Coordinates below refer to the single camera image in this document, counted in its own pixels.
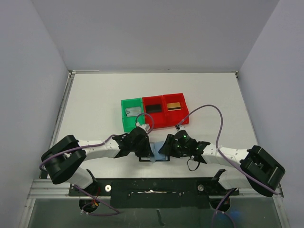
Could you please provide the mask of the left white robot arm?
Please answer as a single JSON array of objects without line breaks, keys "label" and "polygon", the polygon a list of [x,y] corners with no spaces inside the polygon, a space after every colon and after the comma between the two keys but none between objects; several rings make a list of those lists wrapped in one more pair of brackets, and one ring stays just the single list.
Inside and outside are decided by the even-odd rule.
[{"label": "left white robot arm", "polygon": [[95,185],[92,172],[80,165],[88,160],[121,158],[134,152],[137,157],[152,157],[149,125],[135,127],[131,132],[110,135],[104,141],[77,140],[67,135],[41,156],[39,169],[46,171],[53,184],[68,182],[85,189]]}]

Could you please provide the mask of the aluminium frame rail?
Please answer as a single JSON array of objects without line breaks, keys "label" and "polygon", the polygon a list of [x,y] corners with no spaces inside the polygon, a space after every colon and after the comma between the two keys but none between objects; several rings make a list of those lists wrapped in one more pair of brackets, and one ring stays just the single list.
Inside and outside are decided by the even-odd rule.
[{"label": "aluminium frame rail", "polygon": [[69,197],[69,188],[67,182],[54,185],[51,179],[33,180],[28,199],[65,199]]}]

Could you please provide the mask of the red plastic bin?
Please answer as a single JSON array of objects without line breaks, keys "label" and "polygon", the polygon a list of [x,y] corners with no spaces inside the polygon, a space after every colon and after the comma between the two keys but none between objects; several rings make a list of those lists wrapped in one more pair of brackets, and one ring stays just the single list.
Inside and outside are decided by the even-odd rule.
[{"label": "red plastic bin", "polygon": [[[163,98],[165,103],[165,111],[167,113],[167,122],[169,126],[177,125],[182,119],[184,119],[189,114],[189,110],[183,93],[167,94],[163,95]],[[168,111],[167,103],[174,102],[180,102],[181,110]]]},{"label": "red plastic bin", "polygon": [[154,105],[154,104],[161,104],[162,105],[162,112],[161,113],[151,113],[149,114],[154,120],[154,128],[164,128],[167,127],[167,113],[165,111],[165,103],[163,96],[148,96],[142,98],[142,104],[144,108],[144,112],[146,112],[147,105]]}]

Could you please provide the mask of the silver VIP credit card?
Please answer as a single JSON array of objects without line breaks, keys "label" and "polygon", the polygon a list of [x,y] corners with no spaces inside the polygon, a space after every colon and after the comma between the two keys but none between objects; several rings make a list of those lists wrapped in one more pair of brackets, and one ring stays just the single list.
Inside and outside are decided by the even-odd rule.
[{"label": "silver VIP credit card", "polygon": [[138,107],[129,107],[125,109],[125,113],[127,117],[134,117],[138,116],[142,112],[142,109],[140,106]]}]

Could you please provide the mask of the black VIP credit card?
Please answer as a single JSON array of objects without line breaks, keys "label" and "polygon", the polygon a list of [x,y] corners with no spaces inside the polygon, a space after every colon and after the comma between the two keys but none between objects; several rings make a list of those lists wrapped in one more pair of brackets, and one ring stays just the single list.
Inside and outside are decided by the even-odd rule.
[{"label": "black VIP credit card", "polygon": [[162,112],[161,104],[151,104],[151,105],[147,105],[145,108],[146,108],[146,112],[148,114]]}]

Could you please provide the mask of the right red plastic bin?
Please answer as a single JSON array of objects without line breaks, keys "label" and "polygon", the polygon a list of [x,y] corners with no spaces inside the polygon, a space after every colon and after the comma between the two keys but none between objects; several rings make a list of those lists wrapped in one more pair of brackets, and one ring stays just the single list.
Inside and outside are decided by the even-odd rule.
[{"label": "right red plastic bin", "polygon": [[[167,122],[169,126],[177,125],[182,119],[184,119],[189,114],[189,110],[183,93],[167,94],[163,95],[163,98],[165,103],[165,111],[167,113]],[[174,102],[180,102],[181,110],[168,111],[167,103]]]}]

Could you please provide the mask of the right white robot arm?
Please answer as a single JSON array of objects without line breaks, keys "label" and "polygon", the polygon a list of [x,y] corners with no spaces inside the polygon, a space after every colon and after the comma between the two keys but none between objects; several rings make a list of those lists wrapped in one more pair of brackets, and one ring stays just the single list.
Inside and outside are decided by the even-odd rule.
[{"label": "right white robot arm", "polygon": [[277,194],[276,188],[285,174],[285,168],[261,146],[254,145],[251,149],[218,147],[210,142],[196,141],[185,130],[180,130],[175,135],[168,134],[159,153],[235,168],[246,177],[248,183],[241,181],[237,185],[239,177],[224,180],[221,176],[219,183],[223,188],[246,188],[249,185],[266,197]]}]

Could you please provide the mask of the middle red plastic bin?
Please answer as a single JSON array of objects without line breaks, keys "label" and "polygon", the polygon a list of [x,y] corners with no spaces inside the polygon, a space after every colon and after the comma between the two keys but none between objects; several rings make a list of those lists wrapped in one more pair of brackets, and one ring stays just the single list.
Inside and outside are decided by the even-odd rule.
[{"label": "middle red plastic bin", "polygon": [[167,127],[167,113],[165,111],[165,103],[163,96],[148,96],[142,98],[142,104],[144,108],[144,112],[146,112],[147,105],[154,105],[154,104],[161,104],[162,105],[162,112],[161,113],[151,113],[149,114],[154,120],[154,128],[164,128]]}]

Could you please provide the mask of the green plastic bin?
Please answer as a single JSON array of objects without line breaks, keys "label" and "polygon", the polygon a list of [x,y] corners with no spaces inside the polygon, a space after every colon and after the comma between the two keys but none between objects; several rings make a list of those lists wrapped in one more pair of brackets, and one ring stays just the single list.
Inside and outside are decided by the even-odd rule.
[{"label": "green plastic bin", "polygon": [[122,123],[123,123],[123,130],[128,133],[132,129],[134,129],[135,126],[135,119],[137,116],[134,117],[127,117],[125,113],[125,109],[129,107],[138,107],[140,106],[143,113],[143,101],[142,98],[133,98],[133,99],[125,99],[121,100],[121,112],[122,112]]}]

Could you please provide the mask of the gold credit card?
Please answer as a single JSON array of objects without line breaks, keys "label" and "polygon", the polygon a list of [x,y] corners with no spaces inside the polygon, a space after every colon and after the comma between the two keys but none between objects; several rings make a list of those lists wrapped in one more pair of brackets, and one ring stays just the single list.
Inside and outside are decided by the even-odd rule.
[{"label": "gold credit card", "polygon": [[180,102],[167,103],[167,109],[168,109],[168,111],[181,110],[181,104],[180,104]]}]

